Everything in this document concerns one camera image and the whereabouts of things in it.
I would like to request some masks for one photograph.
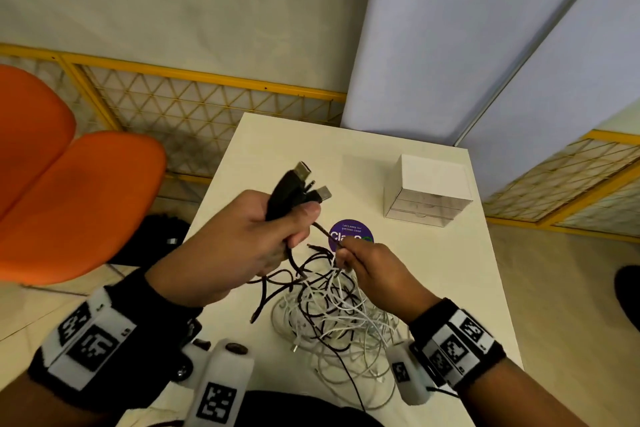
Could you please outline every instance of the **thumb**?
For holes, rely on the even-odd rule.
[[[287,237],[308,230],[317,217],[320,216],[320,204],[315,201],[300,204],[273,221],[260,224],[260,234],[267,249],[273,248]]]
[[[358,277],[358,282],[362,283],[369,278],[369,273],[367,272],[367,268],[362,265],[362,262],[359,261],[356,256],[351,253],[346,248],[339,248],[335,252],[335,258],[337,265],[342,269],[345,267],[351,267],[354,272],[356,272],[356,277]]]

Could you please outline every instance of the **chair backrest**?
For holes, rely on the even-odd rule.
[[[51,88],[0,64],[0,219],[62,155],[75,131],[73,114]]]

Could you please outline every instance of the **chair leg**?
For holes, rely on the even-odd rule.
[[[59,291],[57,289],[48,289],[47,287],[25,286],[24,284],[21,284],[20,286],[23,289],[33,289],[34,291],[42,291],[42,292],[48,292],[52,294],[67,294],[68,296],[80,296],[80,297],[89,296],[89,294],[82,294],[79,292]]]
[[[124,273],[120,272],[116,266],[111,265],[111,264],[106,264],[106,265],[107,265],[108,268],[110,268],[111,270],[116,272],[116,274],[120,275],[121,278],[126,277],[126,275],[124,275]]]

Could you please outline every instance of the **orange chair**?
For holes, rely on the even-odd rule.
[[[0,65],[0,280],[43,286],[98,268],[154,201],[166,168],[156,140],[118,131],[73,140],[75,129],[42,81]]]

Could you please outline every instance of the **chair seat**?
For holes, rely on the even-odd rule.
[[[55,284],[108,261],[140,225],[165,169],[164,149],[144,135],[75,140],[0,220],[0,280]]]

